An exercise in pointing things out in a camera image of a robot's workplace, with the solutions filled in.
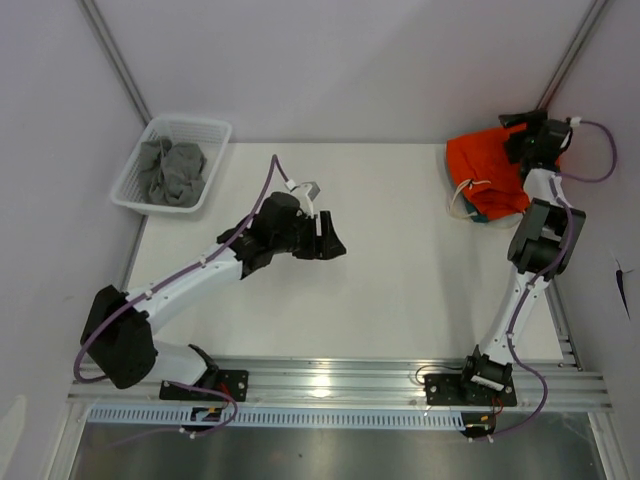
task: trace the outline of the crumpled gray fabric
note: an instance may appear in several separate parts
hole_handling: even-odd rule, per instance
[[[195,143],[161,137],[140,145],[138,183],[145,200],[156,205],[192,207],[204,189],[207,159]]]

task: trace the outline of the white tabletop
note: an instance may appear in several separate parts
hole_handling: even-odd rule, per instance
[[[298,182],[315,180],[347,255],[274,257],[268,267],[183,311],[159,332],[216,355],[462,358],[489,329],[504,295],[514,229],[455,220],[444,146],[230,144],[199,213],[151,216],[130,286],[195,258],[249,211],[271,155]],[[282,190],[274,176],[272,189]],[[544,298],[522,334],[525,360],[562,353]]]

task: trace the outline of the laundry basket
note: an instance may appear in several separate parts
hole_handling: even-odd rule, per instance
[[[220,120],[185,115],[159,115],[144,129],[140,140],[127,160],[124,170],[111,189],[111,201],[132,208],[143,215],[153,213],[192,213],[204,203],[215,177],[222,155],[231,136],[231,125]],[[192,207],[171,207],[147,203],[138,184],[140,172],[140,144],[159,137],[168,137],[175,145],[178,142],[197,143],[207,159],[202,172],[205,186],[198,203]]]

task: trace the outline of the red-orange bag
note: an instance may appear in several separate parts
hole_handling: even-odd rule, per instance
[[[520,165],[509,163],[503,147],[509,134],[521,128],[492,128],[447,142],[447,165],[453,182],[489,220],[523,213],[529,206]]]

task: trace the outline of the white wall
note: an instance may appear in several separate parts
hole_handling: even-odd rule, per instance
[[[95,292],[121,274],[139,217],[108,190],[142,125],[72,0],[0,15],[0,417],[27,420],[8,479],[36,479]]]
[[[590,0],[98,1],[153,114],[237,141],[444,141],[539,100]]]
[[[614,176],[598,185],[565,182],[567,197],[587,212],[571,264],[559,286],[581,359],[602,371],[629,457],[640,461],[640,3],[617,0],[554,102],[558,116],[582,115],[608,125],[620,151]],[[581,127],[563,159],[567,171],[598,176],[610,154],[597,130]],[[630,318],[615,280],[625,275]],[[636,464],[637,476],[640,464]]]

